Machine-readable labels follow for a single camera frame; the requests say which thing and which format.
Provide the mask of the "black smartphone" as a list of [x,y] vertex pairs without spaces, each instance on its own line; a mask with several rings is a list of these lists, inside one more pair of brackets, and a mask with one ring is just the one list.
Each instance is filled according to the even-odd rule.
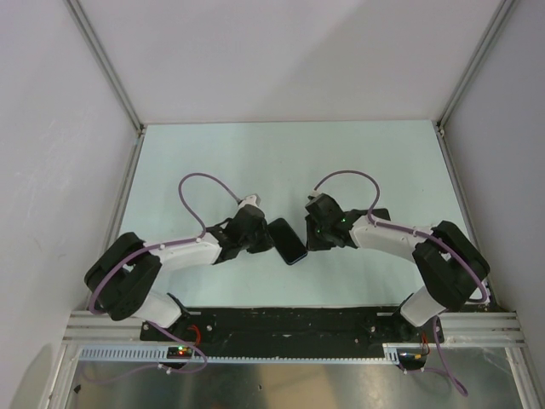
[[293,265],[307,255],[306,246],[284,218],[269,223],[268,232],[274,247],[287,265]]

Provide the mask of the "black phone case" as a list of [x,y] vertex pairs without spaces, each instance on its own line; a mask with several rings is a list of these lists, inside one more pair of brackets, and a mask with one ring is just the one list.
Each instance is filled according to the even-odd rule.
[[[361,216],[367,216],[368,212],[369,212],[368,210],[352,209],[347,213],[347,215],[348,215],[348,218],[350,220],[355,221],[358,218],[360,218]],[[387,221],[391,221],[390,213],[389,213],[388,209],[386,209],[386,208],[373,209],[371,214],[372,214],[373,217],[380,218],[380,219],[387,220]]]

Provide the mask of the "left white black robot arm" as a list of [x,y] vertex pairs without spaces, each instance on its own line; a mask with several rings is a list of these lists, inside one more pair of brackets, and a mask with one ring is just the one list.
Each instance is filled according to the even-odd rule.
[[214,266],[239,253],[268,251],[273,247],[264,212],[246,203],[233,218],[208,227],[198,239],[147,245],[135,233],[122,234],[84,276],[92,292],[90,307],[114,321],[137,318],[158,325],[171,340],[183,338],[189,328],[188,312],[171,293],[152,289],[158,276],[183,268]]

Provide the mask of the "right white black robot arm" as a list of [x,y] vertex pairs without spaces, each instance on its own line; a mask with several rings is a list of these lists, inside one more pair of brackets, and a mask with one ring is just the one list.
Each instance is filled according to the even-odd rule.
[[490,265],[452,222],[431,228],[396,225],[385,209],[344,211],[325,193],[311,195],[305,209],[309,251],[369,249],[415,263],[423,287],[402,302],[393,321],[403,341],[414,341],[443,311],[460,310],[475,291],[481,302],[487,298],[483,280]]

